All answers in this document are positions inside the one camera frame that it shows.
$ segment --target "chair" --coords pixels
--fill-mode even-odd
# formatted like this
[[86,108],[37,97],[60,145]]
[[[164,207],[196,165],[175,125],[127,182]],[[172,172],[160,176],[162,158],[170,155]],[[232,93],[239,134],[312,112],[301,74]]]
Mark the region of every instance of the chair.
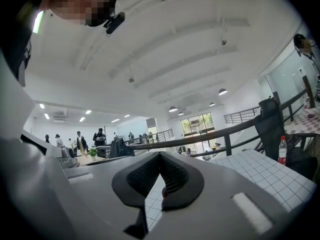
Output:
[[[264,100],[259,105],[261,113],[254,118],[255,129],[261,138],[266,156],[278,161],[281,136],[286,135],[282,113],[273,99]],[[318,167],[317,158],[309,157],[301,147],[294,147],[290,141],[287,144],[285,165],[312,180]]]

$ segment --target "plastic bottle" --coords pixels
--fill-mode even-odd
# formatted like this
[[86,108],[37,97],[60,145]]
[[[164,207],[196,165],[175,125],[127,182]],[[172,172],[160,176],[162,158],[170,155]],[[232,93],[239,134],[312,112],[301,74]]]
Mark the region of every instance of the plastic bottle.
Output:
[[282,165],[286,165],[287,161],[287,142],[286,136],[281,136],[281,142],[279,146],[279,159],[278,162]]

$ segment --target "potted plant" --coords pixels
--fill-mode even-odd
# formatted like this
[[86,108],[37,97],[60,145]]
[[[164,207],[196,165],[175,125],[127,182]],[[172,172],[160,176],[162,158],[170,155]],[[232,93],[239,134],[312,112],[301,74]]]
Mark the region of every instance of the potted plant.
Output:
[[97,149],[96,148],[91,148],[89,151],[89,155],[92,157],[92,161],[96,160],[96,155],[97,155]]

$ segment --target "white ceiling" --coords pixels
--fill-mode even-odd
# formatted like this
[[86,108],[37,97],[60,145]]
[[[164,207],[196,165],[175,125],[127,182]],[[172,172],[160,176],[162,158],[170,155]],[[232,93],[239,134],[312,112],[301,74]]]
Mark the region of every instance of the white ceiling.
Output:
[[[127,114],[112,114],[104,112],[92,111],[90,114],[86,114],[87,110],[79,108],[61,107],[52,104],[44,104],[44,108],[41,108],[39,104],[36,104],[32,111],[32,116],[39,120],[48,120],[45,117],[45,113],[49,116],[49,121],[52,123],[67,123],[67,124],[91,124],[91,125],[102,125],[111,126],[123,124],[130,121],[135,116],[124,117]],[[117,122],[111,123],[113,120],[120,119]]]
[[[118,0],[120,11],[126,20],[111,36],[48,11],[31,39],[27,93],[145,117],[220,105],[257,78],[301,24],[286,0]],[[228,94],[218,96],[221,88]]]

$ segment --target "window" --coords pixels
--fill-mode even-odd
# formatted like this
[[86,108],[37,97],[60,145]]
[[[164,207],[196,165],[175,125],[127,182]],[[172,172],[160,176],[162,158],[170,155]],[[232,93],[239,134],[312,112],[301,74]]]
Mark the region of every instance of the window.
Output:
[[[216,131],[214,121],[210,112],[183,119],[181,120],[181,126],[185,138],[204,135]],[[212,148],[214,149],[216,146],[216,142],[217,139],[206,140],[203,142],[187,145],[187,148],[190,148],[191,152],[201,154],[205,151],[210,151],[210,149]]]

